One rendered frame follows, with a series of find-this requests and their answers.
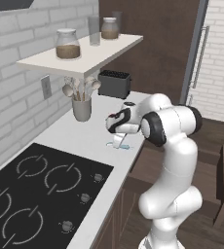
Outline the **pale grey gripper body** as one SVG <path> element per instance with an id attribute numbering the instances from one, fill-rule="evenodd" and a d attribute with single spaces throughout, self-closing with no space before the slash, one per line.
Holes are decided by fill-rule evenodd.
<path id="1" fill-rule="evenodd" d="M 119 149 L 123 145 L 123 141 L 126 138 L 125 133 L 115 133 L 113 136 L 113 142 L 112 145 L 114 148 Z"/>

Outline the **dark brown open drawer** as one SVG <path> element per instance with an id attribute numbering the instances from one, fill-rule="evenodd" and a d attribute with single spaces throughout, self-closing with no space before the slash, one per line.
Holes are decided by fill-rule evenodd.
<path id="1" fill-rule="evenodd" d="M 147 191 L 160 175 L 163 158 L 163 149 L 143 148 L 131 168 L 125 187 L 138 194 Z M 210 218 L 212 225 L 219 229 L 224 221 L 224 145 L 219 152 L 198 151 L 192 185 L 203 196 L 199 212 Z"/>

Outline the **light blue small utensil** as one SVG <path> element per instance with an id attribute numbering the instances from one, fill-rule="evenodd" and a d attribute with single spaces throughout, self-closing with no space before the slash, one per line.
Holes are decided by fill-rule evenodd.
<path id="1" fill-rule="evenodd" d="M 130 145 L 116 144 L 116 143 L 113 143 L 113 142 L 107 142 L 106 146 L 110 146 L 110 147 L 113 147 L 115 149 L 123 149 L 123 150 L 129 150 L 131 148 Z"/>

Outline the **beige utensil pot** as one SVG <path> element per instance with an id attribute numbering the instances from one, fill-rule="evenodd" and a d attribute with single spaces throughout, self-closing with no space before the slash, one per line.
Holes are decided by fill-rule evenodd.
<path id="1" fill-rule="evenodd" d="M 87 122 L 92 114 L 92 100 L 72 100 L 73 115 L 78 122 Z"/>

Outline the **dark grey toaster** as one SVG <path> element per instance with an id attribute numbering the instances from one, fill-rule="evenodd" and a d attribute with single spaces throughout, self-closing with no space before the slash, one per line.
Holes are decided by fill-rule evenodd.
<path id="1" fill-rule="evenodd" d="M 131 92 L 131 75 L 125 72 L 103 70 L 98 74 L 100 95 L 126 99 Z"/>

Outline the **white spoon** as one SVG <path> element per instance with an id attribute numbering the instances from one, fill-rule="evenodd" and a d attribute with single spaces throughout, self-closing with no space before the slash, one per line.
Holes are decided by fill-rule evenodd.
<path id="1" fill-rule="evenodd" d="M 94 80 L 91 83 L 89 83 L 89 87 L 88 87 L 88 90 L 87 90 L 87 96 L 91 97 L 93 91 L 96 90 L 96 89 L 99 89 L 100 86 L 101 86 L 101 81 L 99 81 L 99 80 Z"/>
<path id="2" fill-rule="evenodd" d="M 68 85 L 68 84 L 65 84 L 63 87 L 62 87 L 62 92 L 67 96 L 67 97 L 71 97 L 73 95 L 73 88 Z"/>

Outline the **wooden spatula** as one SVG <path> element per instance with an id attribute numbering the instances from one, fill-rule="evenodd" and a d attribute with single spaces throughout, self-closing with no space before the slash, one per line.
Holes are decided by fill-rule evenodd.
<path id="1" fill-rule="evenodd" d="M 78 101 L 85 100 L 85 82 L 81 79 L 74 79 L 74 89 L 76 92 L 76 97 Z"/>

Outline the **dark brown base cabinet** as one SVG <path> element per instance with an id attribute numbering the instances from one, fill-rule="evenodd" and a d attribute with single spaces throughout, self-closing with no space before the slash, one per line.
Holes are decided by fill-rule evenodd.
<path id="1" fill-rule="evenodd" d="M 118 193 L 91 249 L 137 249 L 147 233 L 150 222 L 139 213 L 139 196 L 148 183 L 128 179 Z"/>

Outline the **dark brown tall fridge panel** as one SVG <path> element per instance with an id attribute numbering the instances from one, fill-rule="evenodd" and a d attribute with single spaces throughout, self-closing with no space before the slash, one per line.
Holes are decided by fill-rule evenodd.
<path id="1" fill-rule="evenodd" d="M 143 40 L 106 65 L 131 75 L 131 89 L 178 103 L 197 15 L 209 0 L 99 0 L 99 14 L 122 13 L 122 32 Z"/>

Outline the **black hob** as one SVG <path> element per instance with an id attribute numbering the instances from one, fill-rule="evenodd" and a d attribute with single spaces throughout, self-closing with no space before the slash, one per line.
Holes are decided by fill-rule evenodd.
<path id="1" fill-rule="evenodd" d="M 67 249 L 112 170 L 31 144 L 0 170 L 0 249 Z M 71 231 L 62 230 L 63 221 L 73 224 Z"/>

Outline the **large glass jar brown contents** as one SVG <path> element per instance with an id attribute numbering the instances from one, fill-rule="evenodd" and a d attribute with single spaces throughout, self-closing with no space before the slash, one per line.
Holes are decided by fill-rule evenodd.
<path id="1" fill-rule="evenodd" d="M 76 30 L 61 28 L 56 31 L 56 56 L 60 59 L 76 59 L 81 56 L 81 47 Z"/>

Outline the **small glass jar brown contents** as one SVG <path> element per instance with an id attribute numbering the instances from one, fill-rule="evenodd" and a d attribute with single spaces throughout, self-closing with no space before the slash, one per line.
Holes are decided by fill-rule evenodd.
<path id="1" fill-rule="evenodd" d="M 114 40 L 119 37 L 119 28 L 116 18 L 104 18 L 101 27 L 101 37 L 105 40 Z"/>

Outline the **tall clear glass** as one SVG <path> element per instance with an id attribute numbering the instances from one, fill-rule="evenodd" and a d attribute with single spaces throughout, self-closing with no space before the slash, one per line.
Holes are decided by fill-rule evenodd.
<path id="1" fill-rule="evenodd" d="M 123 13 L 120 11 L 113 11 L 112 17 L 116 19 L 118 28 L 122 27 L 122 15 Z"/>
<path id="2" fill-rule="evenodd" d="M 88 17 L 90 44 L 92 46 L 100 45 L 99 17 Z"/>

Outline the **grey range hood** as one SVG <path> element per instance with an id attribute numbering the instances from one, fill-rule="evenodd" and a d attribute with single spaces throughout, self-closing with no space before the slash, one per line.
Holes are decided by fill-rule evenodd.
<path id="1" fill-rule="evenodd" d="M 0 12 L 27 9 L 34 0 L 0 0 Z"/>

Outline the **white wall shelf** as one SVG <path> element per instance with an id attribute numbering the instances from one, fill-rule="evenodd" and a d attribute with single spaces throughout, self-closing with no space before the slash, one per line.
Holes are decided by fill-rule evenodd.
<path id="1" fill-rule="evenodd" d="M 19 60 L 17 65 L 26 70 L 85 79 L 142 41 L 143 37 L 140 35 L 121 34 L 116 40 L 101 39 L 99 46 L 91 46 L 90 39 L 86 36 L 79 40 L 79 58 L 59 59 L 56 57 L 56 50 L 50 49 Z"/>

